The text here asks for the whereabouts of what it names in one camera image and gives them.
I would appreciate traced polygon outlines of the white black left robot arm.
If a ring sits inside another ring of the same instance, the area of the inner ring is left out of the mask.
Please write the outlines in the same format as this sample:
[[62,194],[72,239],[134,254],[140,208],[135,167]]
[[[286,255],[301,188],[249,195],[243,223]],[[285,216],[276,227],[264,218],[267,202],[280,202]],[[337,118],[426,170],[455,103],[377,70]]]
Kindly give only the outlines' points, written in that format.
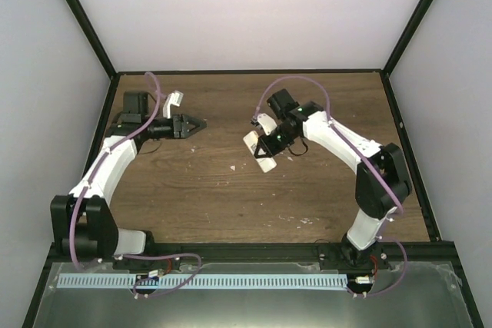
[[173,114],[183,94],[173,91],[149,107],[146,91],[126,91],[123,108],[105,132],[101,150],[81,181],[67,195],[50,204],[55,249],[73,261],[79,257],[109,258],[130,255],[139,269],[157,260],[155,239],[147,230],[120,228],[110,210],[123,173],[147,141],[181,140],[206,128],[205,121]]

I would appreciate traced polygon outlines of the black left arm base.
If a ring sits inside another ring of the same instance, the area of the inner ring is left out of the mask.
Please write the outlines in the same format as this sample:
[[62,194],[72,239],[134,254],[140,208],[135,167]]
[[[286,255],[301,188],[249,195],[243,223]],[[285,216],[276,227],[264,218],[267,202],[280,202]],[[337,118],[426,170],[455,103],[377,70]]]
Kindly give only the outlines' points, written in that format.
[[205,250],[201,243],[156,243],[142,254],[116,256],[105,261],[111,263],[115,270],[144,272],[171,267],[171,271],[177,271],[184,265],[196,267],[198,259],[194,255],[203,259]]

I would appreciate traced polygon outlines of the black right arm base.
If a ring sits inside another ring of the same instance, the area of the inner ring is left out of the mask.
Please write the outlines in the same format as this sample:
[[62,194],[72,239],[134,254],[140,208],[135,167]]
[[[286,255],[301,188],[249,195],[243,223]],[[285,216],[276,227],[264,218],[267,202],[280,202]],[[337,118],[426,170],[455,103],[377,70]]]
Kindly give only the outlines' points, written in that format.
[[332,270],[365,271],[377,264],[387,269],[389,263],[381,258],[383,250],[376,242],[366,250],[357,250],[350,243],[317,243],[315,247],[320,267]]

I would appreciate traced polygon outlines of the white remote control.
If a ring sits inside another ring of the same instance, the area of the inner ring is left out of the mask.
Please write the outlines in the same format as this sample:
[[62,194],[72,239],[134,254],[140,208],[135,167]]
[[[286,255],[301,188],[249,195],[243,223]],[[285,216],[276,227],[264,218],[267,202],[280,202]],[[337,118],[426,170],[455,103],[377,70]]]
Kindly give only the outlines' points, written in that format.
[[277,166],[276,161],[272,157],[267,157],[266,151],[261,148],[259,136],[256,131],[250,131],[246,134],[243,137],[243,142],[264,173],[272,171]]

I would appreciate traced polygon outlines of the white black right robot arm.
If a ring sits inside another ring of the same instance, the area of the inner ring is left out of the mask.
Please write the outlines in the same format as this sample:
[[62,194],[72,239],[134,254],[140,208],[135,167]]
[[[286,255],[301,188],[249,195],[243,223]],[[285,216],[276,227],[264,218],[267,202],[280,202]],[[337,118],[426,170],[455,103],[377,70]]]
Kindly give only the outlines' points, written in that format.
[[355,174],[355,200],[359,211],[344,236],[341,258],[357,269],[369,259],[368,249],[380,238],[381,229],[394,215],[402,214],[412,186],[402,150],[394,143],[382,145],[367,139],[332,118],[327,109],[309,101],[296,102],[282,89],[268,99],[273,115],[257,114],[243,142],[260,169],[267,173],[275,156],[289,150],[296,140],[318,144],[346,164]]

